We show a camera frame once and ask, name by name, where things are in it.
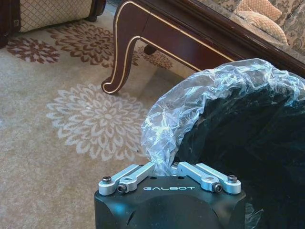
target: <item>gold trim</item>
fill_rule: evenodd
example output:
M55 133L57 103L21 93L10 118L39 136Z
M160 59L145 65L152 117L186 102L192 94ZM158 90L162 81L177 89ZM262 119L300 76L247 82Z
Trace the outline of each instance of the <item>gold trim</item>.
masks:
M117 89L118 89L118 88L121 86L121 84L123 83L123 77L122 77L119 86L118 86L115 90L109 92L109 91L107 91L107 90L105 89L105 85L106 85L106 84L112 84L112 83L113 83L113 80L114 80L114 77L113 77L113 76L115 76L116 69L117 69L117 60L118 60L118 55L117 55L117 54L118 54L118 49L117 49L117 44L118 44L118 36L117 36L117 34L118 34L118 33L117 33L117 30L118 30L118 18L119 18L119 16L120 16L120 13L121 13L122 9L124 8L124 6L126 6L126 5L129 4L129 3L131 3L131 4L135 5L135 6L137 6L137 7L140 8L141 10L143 10L143 11L149 13L150 15L154 16L155 18L157 18L157 19L161 20L162 22L168 24L168 25L171 26L172 28L174 28L174 29L178 30L179 32L183 33L184 35L186 35L186 36L192 38L193 40L197 41L198 43L202 44L203 46L207 47L208 49L214 51L215 53L221 55L222 57L228 59L229 61L232 61L232 62L234 61L232 58L230 58L230 57L226 56L225 54L219 52L218 50L216 50L215 48L211 47L210 45L208 45L208 44L202 42L201 40L199 40L199 39L193 37L192 35L188 34L187 32L185 32L185 31L179 29L178 27L176 27L175 25L169 23L168 21L164 20L163 18L159 17L158 15L156 15L156 14L154 14L154 13L151 13L149 10L145 9L144 7L140 6L139 4L137 4L137 3L133 2L133 1L126 1L125 3L123 3L123 4L121 5L121 7L119 8L119 11L118 11L118 13L117 13L117 15L116 15L116 20L115 20L115 47L116 47L116 49L115 49L115 65L114 65L114 70L113 70L113 74L112 74L112 79L111 79L111 81L110 81L110 82L107 82L107 83L104 83L104 84L102 85L103 90L104 90L105 92L107 92L107 93L109 93L109 94L114 93L114 92L117 91ZM179 58L178 56L174 55L173 53L171 53L171 52L165 50L164 48L162 48L162 47L160 47L159 45L153 43L152 41L150 41L150 40L148 40L148 39L146 39L146 38L144 38L144 37L141 37L141 36L134 36L134 37L132 37L132 38L130 39L130 41L128 42L128 45L127 45L127 49L126 49L126 53L125 53L125 59L124 59L123 76L124 76L125 70L126 70L126 59L127 59L127 54L128 54L129 46L131 45L131 43L132 43L133 40L139 39L139 38L141 38L142 40L144 40L144 41L146 41L146 42L148 42L148 43L150 43L150 44L152 44L152 45L154 45L154 46L157 47L158 49L161 49L161 50L164 51L165 53L171 55L172 57L178 59L179 61L185 63L186 65L189 65L190 67L192 67L192 68L194 68L194 69L197 69L198 71L201 71L199 68L197 68L197 67L195 67L194 65L188 63L187 61L185 61L185 60Z

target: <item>carpet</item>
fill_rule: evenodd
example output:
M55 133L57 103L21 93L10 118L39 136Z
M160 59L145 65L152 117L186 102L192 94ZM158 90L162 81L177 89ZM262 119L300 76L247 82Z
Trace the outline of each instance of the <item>carpet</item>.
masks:
M192 70L137 42L129 80L101 91L113 66L113 12L17 34L0 50L0 225L92 229L102 176L147 161L140 125Z

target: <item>brown floral pattern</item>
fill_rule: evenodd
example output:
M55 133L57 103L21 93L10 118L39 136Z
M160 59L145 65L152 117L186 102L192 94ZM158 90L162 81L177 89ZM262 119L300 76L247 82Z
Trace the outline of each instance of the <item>brown floral pattern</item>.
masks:
M24 37L11 39L7 51L26 62L55 63L60 56L53 46L43 41Z
M70 56L80 57L82 62L91 65L113 67L113 33L109 30L81 21L47 31L56 40L56 45L62 46L61 49L69 52ZM134 52L132 64L137 66L139 58Z
M173 63L171 62L170 59L166 57L163 53L160 51L156 51L152 55L147 55L144 53L144 46L141 46L138 48L138 53L141 54L141 56L147 60L148 62L152 63L153 65L156 65L158 67L162 67L165 69L170 69L173 66Z

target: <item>screw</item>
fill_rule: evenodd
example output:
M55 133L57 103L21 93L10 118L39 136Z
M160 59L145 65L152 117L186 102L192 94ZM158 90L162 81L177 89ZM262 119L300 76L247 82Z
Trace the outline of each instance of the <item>screw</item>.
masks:
M237 182L237 176L229 175L228 176L228 181L231 182L231 183L236 183Z
M127 187L124 184L120 184L120 185L118 185L117 189L120 194L124 194L127 190Z
M103 184L111 183L111 176L104 176L102 182Z
M219 183L214 183L213 184L213 191L216 193L220 193L223 190L223 187Z

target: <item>white floral medallion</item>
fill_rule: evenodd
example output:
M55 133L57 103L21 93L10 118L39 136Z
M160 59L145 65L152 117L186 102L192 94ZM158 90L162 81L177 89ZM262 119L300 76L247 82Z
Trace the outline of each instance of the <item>white floral medallion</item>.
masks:
M78 154L133 161L144 156L140 146L141 124L147 114L143 104L128 93L108 95L100 86L78 84L47 104L47 117L58 128L58 137Z

